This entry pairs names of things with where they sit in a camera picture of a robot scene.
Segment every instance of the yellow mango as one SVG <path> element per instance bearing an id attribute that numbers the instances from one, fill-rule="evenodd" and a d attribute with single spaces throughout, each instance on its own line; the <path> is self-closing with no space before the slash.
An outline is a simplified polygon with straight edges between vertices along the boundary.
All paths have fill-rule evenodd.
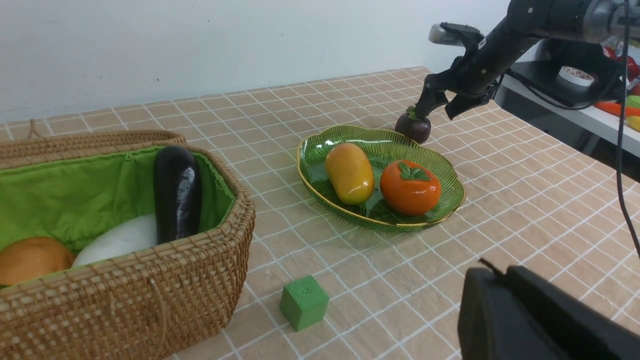
<path id="1" fill-rule="evenodd" d="M 353 143 L 334 147 L 324 161 L 329 181 L 340 201 L 360 205 L 374 190 L 373 169 L 365 152 Z"/>
<path id="2" fill-rule="evenodd" d="M 627 116 L 627 124 L 636 131 L 640 131 L 640 117 L 639 116 Z"/>

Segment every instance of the green plate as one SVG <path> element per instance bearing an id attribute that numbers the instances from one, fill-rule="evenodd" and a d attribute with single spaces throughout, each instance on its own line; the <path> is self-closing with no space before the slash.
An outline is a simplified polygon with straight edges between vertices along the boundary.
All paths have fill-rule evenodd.
<path id="1" fill-rule="evenodd" d="M 361 206 L 343 204 L 324 169 L 327 154 L 344 142 L 360 146 L 373 167 L 376 190 Z M 298 146 L 297 159 L 302 182 L 321 204 L 347 221 L 376 231 L 404 233 L 427 229 L 449 218 L 466 197 L 465 188 L 449 160 L 395 131 L 347 125 L 330 127 L 304 139 Z M 421 217 L 407 217 L 387 205 L 380 192 L 380 175 L 395 160 L 413 161 L 437 176 L 442 194 L 434 210 Z"/>

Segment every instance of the eggplant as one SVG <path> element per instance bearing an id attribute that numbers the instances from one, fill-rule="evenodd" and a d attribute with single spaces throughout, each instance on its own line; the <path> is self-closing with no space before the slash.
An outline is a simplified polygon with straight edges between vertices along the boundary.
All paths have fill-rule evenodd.
<path id="1" fill-rule="evenodd" d="M 424 117 L 418 119 L 415 115 L 415 107 L 409 106 L 404 114 L 400 115 L 396 122 L 396 133 L 401 133 L 411 140 L 423 144 L 431 135 L 431 121 Z"/>
<path id="2" fill-rule="evenodd" d="M 197 234 L 202 179 L 193 154 L 180 146 L 162 148 L 156 154 L 153 178 L 158 244 Z"/>

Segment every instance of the white table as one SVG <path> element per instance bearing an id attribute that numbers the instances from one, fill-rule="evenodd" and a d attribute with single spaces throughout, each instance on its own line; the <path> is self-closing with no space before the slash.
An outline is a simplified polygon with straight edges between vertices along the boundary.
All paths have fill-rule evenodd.
<path id="1" fill-rule="evenodd" d="M 584 152 L 586 153 L 589 153 L 591 152 L 591 150 L 593 150 L 593 147 L 595 146 L 599 138 L 603 138 L 604 140 L 607 140 L 608 142 L 611 142 L 613 144 L 616 144 L 618 142 L 618 118 L 614 115 L 611 115 L 594 107 L 579 111 L 564 110 L 558 108 L 546 103 L 545 101 L 542 101 L 540 98 L 532 94 L 526 87 L 524 87 L 523 84 L 521 84 L 511 76 L 504 77 L 502 86 L 526 97 L 531 101 L 534 101 L 536 104 L 543 106 L 544 108 L 554 112 L 560 117 L 565 118 L 582 127 L 583 129 L 593 133 L 594 136 L 591 137 L 589 143 L 585 148 Z M 498 102 L 498 104 L 502 104 L 502 97 L 504 97 L 504 92 L 498 92 L 496 96 L 496 101 Z M 633 130 L 628 125 L 625 125 L 622 147 L 626 151 L 640 158 L 640 133 Z"/>

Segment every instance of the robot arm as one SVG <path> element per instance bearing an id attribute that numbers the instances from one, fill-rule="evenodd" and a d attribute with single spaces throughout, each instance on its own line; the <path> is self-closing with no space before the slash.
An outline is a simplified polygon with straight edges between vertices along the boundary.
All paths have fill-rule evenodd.
<path id="1" fill-rule="evenodd" d="M 462 45 L 466 51 L 451 68 L 430 74 L 415 105 L 418 119 L 445 106 L 450 119 L 485 105 L 497 79 L 543 38 L 599 44 L 625 29 L 623 0 L 511 0 L 507 15 L 485 37 L 470 26 L 442 23 L 429 34 L 436 44 Z M 630 34 L 640 37 L 640 0 L 630 2 Z M 449 102 L 445 91 L 456 93 Z"/>

